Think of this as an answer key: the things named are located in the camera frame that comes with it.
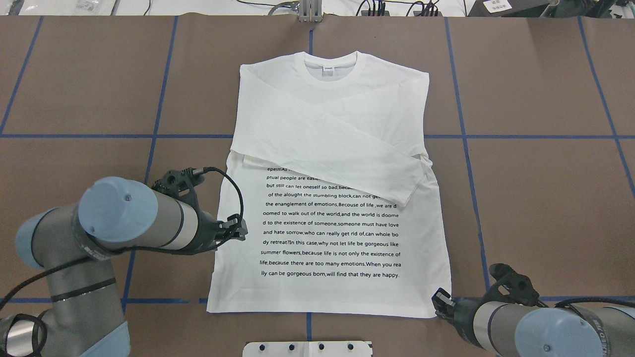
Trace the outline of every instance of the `white label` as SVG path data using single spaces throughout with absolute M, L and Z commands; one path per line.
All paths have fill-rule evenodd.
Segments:
M 507 0 L 488 0 L 483 1 L 483 5 L 490 13 L 497 13 L 505 10 L 509 10 L 512 6 Z
M 97 5 L 99 5 L 99 0 L 77 0 L 76 8 L 88 12 L 93 12 Z
M 335 67 L 322 67 L 322 76 L 332 76 L 335 73 Z

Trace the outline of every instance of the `blue tape line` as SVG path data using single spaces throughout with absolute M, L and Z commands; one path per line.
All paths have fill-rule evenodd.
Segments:
M 2 134 L 0 138 L 36 138 L 36 139 L 46 139 L 46 138 L 88 138 L 88 139 L 118 139 L 118 138 L 177 138 L 177 139 L 188 139 L 188 138 L 201 138 L 201 139 L 211 139 L 211 138 L 226 138 L 231 139 L 234 137 L 233 134 Z
M 485 288 L 490 288 L 490 275 L 487 270 L 487 258 L 485 255 L 485 244 L 483 243 L 483 230 L 481 229 L 481 216 L 478 212 L 478 203 L 476 201 L 476 189 L 474 188 L 474 175 L 472 174 L 472 162 L 470 161 L 469 148 L 467 147 L 467 135 L 465 132 L 465 122 L 463 120 L 463 107 L 461 106 L 461 97 L 458 92 L 457 68 L 454 63 L 454 53 L 452 52 L 452 40 L 450 38 L 450 23 L 447 17 L 445 20 L 445 33 L 448 38 L 448 52 L 450 53 L 450 65 L 452 68 L 452 79 L 454 80 L 454 93 L 457 98 L 458 121 L 461 124 L 461 136 L 463 139 L 463 151 L 465 152 L 465 162 L 467 164 L 467 177 L 470 182 L 470 192 L 472 193 L 472 207 L 476 215 L 476 224 L 478 226 L 478 240 L 481 249 L 481 264 L 483 265 L 483 278 L 485 279 Z
M 104 138 L 104 139 L 119 139 L 119 138 L 153 138 L 153 134 L 2 134 L 0 138 Z M 174 139 L 231 139 L 233 134 L 157 134 L 156 138 L 174 138 Z M 466 134 L 468 139 L 565 139 L 565 140 L 613 140 L 613 135 L 487 135 L 487 134 Z M 425 134 L 426 139 L 461 139 L 461 134 Z M 635 139 L 635 135 L 617 135 L 617 138 L 621 140 Z
M 31 53 L 33 52 L 33 47 L 36 44 L 37 35 L 39 34 L 39 30 L 42 27 L 43 21 L 44 21 L 44 17 L 40 16 L 40 19 L 37 22 L 36 31 L 35 33 L 33 33 L 33 38 L 31 39 L 31 44 L 29 45 L 29 50 L 27 51 L 27 56 L 24 57 L 24 62 L 22 63 L 22 68 L 20 69 L 20 73 L 18 74 L 18 79 L 15 81 L 13 92 L 11 92 L 11 98 L 9 98 L 9 104 L 7 104 L 6 110 L 4 111 L 4 117 L 2 119 L 2 123 L 0 123 L 0 134 L 2 134 L 2 132 L 4 131 L 6 122 L 7 120 L 9 120 L 9 113 L 11 112 L 11 107 L 13 107 L 13 101 L 15 99 L 15 95 L 18 93 L 20 82 L 22 82 L 22 76 L 24 75 L 24 71 L 27 69 L 27 64 L 29 63 L 29 58 L 31 57 Z
M 3 134 L 2 138 L 152 138 L 151 134 Z
M 51 299 L 48 297 L 14 297 L 10 302 L 12 304 L 50 304 Z
M 121 297 L 121 308 L 126 313 L 126 305 L 128 305 L 128 295 L 130 294 L 130 283 L 132 282 L 132 269 L 135 265 L 136 252 L 130 252 L 130 260 L 128 261 L 128 272 L 126 273 L 126 282 L 123 287 L 123 296 Z
M 174 17 L 174 25 L 172 26 L 172 37 L 170 39 L 170 48 L 168 49 L 168 59 L 165 61 L 165 70 L 163 72 L 163 84 L 161 85 L 161 95 L 159 96 L 159 106 L 157 108 L 157 116 L 154 121 L 154 131 L 152 132 L 152 143 L 150 145 L 150 154 L 148 155 L 148 165 L 146 166 L 144 183 L 147 184 L 150 179 L 150 168 L 154 159 L 154 148 L 157 142 L 157 133 L 159 132 L 159 124 L 161 122 L 161 113 L 163 112 L 163 100 L 165 99 L 165 88 L 168 85 L 168 76 L 170 74 L 170 62 L 172 61 L 172 49 L 174 49 L 174 38 L 177 34 L 178 17 Z
M 593 79 L 595 80 L 596 86 L 598 87 L 599 97 L 602 100 L 602 106 L 604 107 L 604 112 L 606 113 L 608 124 L 609 126 L 611 126 L 611 132 L 613 133 L 613 137 L 615 139 L 615 145 L 617 146 L 617 151 L 620 153 L 620 159 L 622 160 L 622 166 L 624 167 L 624 172 L 626 173 L 626 179 L 629 181 L 629 185 L 631 187 L 631 193 L 633 195 L 633 198 L 635 198 L 635 184 L 633 183 L 633 179 L 631 177 L 631 171 L 629 170 L 629 165 L 626 163 L 626 157 L 624 156 L 622 145 L 620 144 L 620 140 L 617 137 L 617 131 L 615 130 L 615 124 L 613 123 L 611 112 L 608 110 L 608 104 L 606 103 L 606 98 L 604 97 L 604 91 L 602 90 L 602 86 L 599 83 L 598 74 L 596 73 L 595 66 L 593 65 L 593 59 L 591 58 L 591 52 L 589 51 L 589 45 L 587 44 L 587 36 L 584 33 L 584 26 L 582 25 L 582 17 L 580 16 L 578 16 L 578 26 L 580 27 L 580 34 L 582 35 L 582 43 L 584 44 L 584 51 L 587 53 L 587 59 L 589 60 L 589 67 L 591 67 L 591 73 L 593 74 Z
M 128 304 L 189 304 L 183 299 L 128 299 Z
M 170 37 L 170 47 L 168 48 L 168 58 L 165 61 L 165 70 L 163 72 L 163 84 L 161 85 L 161 95 L 159 96 L 159 106 L 157 108 L 157 116 L 154 121 L 154 131 L 152 132 L 152 143 L 150 145 L 150 153 L 148 155 L 148 163 L 145 167 L 144 183 L 148 184 L 150 179 L 150 168 L 152 168 L 152 160 L 154 159 L 154 148 L 157 142 L 157 133 L 159 131 L 159 123 L 161 121 L 161 111 L 163 110 L 163 99 L 165 98 L 165 88 L 168 85 L 168 75 L 170 74 L 170 62 L 172 59 L 172 50 L 174 49 L 174 38 L 177 34 L 178 16 L 174 17 L 174 24 L 172 25 L 172 35 Z M 123 312 L 126 312 L 126 305 L 128 303 L 128 294 L 130 293 L 130 282 L 132 281 L 132 272 L 135 267 L 136 252 L 130 253 L 130 261 L 128 262 L 128 274 L 126 275 L 126 285 L 123 292 L 123 299 L 121 305 Z
M 311 313 L 307 313 L 307 341 L 313 341 L 313 323 Z
M 309 31 L 309 54 L 313 55 L 313 30 Z

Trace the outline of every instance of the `white t-shirt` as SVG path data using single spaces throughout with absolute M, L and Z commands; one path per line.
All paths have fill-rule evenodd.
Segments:
M 241 66 L 227 167 L 250 233 L 216 253 L 208 311 L 434 316 L 432 294 L 451 284 L 428 85 L 360 52 Z M 224 182 L 219 217 L 236 207 Z

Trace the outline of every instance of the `folded sleeve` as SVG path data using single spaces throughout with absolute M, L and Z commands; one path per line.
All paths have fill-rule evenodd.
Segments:
M 241 68 L 231 149 L 406 206 L 424 180 L 419 160 Z

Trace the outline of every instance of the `black band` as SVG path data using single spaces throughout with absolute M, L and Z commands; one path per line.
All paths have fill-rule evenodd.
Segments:
M 36 259 L 35 255 L 33 255 L 33 241 L 34 241 L 33 236 L 35 236 L 36 230 L 37 230 L 37 228 L 39 227 L 39 224 L 40 224 L 40 223 L 42 222 L 42 220 L 44 219 L 44 217 L 48 216 L 48 214 L 49 214 L 49 213 L 51 213 L 51 212 L 55 211 L 57 208 L 58 208 L 58 207 L 53 208 L 53 209 L 51 209 L 50 211 L 46 212 L 46 213 L 42 216 L 42 218 L 40 218 L 40 219 L 37 221 L 37 224 L 36 224 L 35 228 L 33 228 L 33 234 L 31 234 L 31 242 L 30 242 L 31 250 L 30 250 L 29 252 L 31 253 L 31 256 L 33 257 L 33 260 L 35 260 L 35 261 L 36 261 L 36 263 L 37 263 L 39 266 L 41 266 L 41 267 L 44 267 L 44 264 L 40 264 L 40 262 L 38 262 L 38 261 L 37 261 L 37 259 Z
M 492 339 L 491 339 L 491 321 L 492 321 L 492 320 L 494 320 L 494 315 L 496 315 L 496 313 L 498 312 L 498 310 L 500 310 L 500 308 L 501 308 L 501 307 L 503 307 L 503 306 L 507 306 L 507 305 L 509 305 L 509 304 L 504 304 L 504 305 L 498 306 L 496 309 L 494 309 L 494 311 L 492 311 L 492 312 L 491 312 L 491 315 L 490 315 L 490 319 L 489 319 L 489 321 L 487 321 L 487 337 L 489 337 L 489 338 L 490 338 L 490 344 L 491 344 L 491 346 L 492 346 L 492 347 L 494 347 L 494 350 L 495 350 L 497 353 L 499 353 L 499 351 L 498 351 L 498 349 L 496 348 L 496 346 L 494 346 L 494 341 L 492 341 Z
M 75 207 L 75 210 L 73 211 L 74 217 L 73 217 L 73 224 L 71 225 L 71 228 L 75 235 L 75 239 L 77 243 L 79 244 L 79 246 L 81 247 L 81 249 L 85 251 L 86 253 L 88 253 L 93 259 L 99 260 L 99 261 L 108 260 L 114 257 L 115 255 L 117 255 L 116 253 L 110 251 L 109 249 L 106 249 L 106 247 L 104 247 L 101 243 L 99 243 L 95 237 L 88 234 L 84 230 L 84 228 L 79 223 L 79 218 L 77 217 L 77 209 L 78 208 Z
M 169 242 L 165 243 L 164 245 L 160 246 L 159 248 L 162 248 L 172 242 L 174 242 L 174 239 L 176 239 L 178 237 L 178 235 L 181 233 L 181 229 L 183 229 L 183 223 L 185 222 L 185 212 L 183 212 L 183 206 L 181 206 L 181 202 L 177 202 L 178 205 L 178 209 L 181 211 L 181 223 L 178 225 L 178 229 L 177 232 L 174 234 L 174 237 L 172 237 L 172 239 L 170 239 Z
M 90 286 L 86 286 L 85 288 L 73 290 L 73 291 L 67 292 L 67 293 L 62 293 L 60 295 L 51 296 L 51 302 L 58 302 L 58 301 L 61 301 L 61 300 L 70 299 L 71 297 L 80 296 L 82 294 L 94 292 L 95 290 L 98 290 L 98 289 L 101 289 L 101 288 L 105 288 L 105 287 L 107 287 L 109 285 L 112 285 L 115 282 L 116 282 L 115 278 L 111 278 L 111 279 L 102 281 L 101 283 L 97 283 L 97 284 L 92 284 Z
M 593 311 L 582 307 L 575 306 L 578 311 L 582 313 L 583 319 L 593 327 L 595 332 L 598 334 L 599 341 L 602 345 L 602 355 L 610 356 L 611 355 L 611 340 L 609 338 L 609 332 L 606 331 L 606 324 L 602 321 L 599 316 Z
M 42 320 L 42 318 L 44 318 L 44 314 L 46 314 L 48 312 L 48 310 L 44 310 L 42 311 L 42 313 L 40 315 L 37 316 L 37 319 L 42 321 L 43 324 L 46 324 L 44 322 L 44 320 Z M 38 325 L 37 323 L 33 325 L 33 331 L 31 332 L 31 349 L 33 351 L 37 351 L 40 342 L 39 342 L 39 331 L 40 331 L 40 325 Z
M 11 327 L 13 327 L 13 325 L 15 325 L 15 323 L 17 323 L 18 321 L 31 321 L 33 322 L 34 328 L 37 326 L 38 329 L 42 330 L 42 342 L 40 342 L 36 347 L 33 349 L 33 352 L 27 354 L 26 356 L 23 357 L 37 357 L 40 355 L 40 353 L 42 352 L 42 350 L 44 349 L 44 345 L 46 344 L 46 336 L 48 335 L 48 331 L 46 329 L 46 324 L 44 323 L 44 321 L 42 321 L 42 319 L 37 318 L 35 316 L 31 316 L 31 315 L 27 315 L 27 314 L 17 314 L 15 315 L 15 317 L 13 318 L 13 322 L 11 323 Z M 9 354 L 7 351 L 3 351 L 2 349 L 0 349 L 0 356 L 2 357 L 17 357 L 17 356 L 13 356 L 12 354 Z

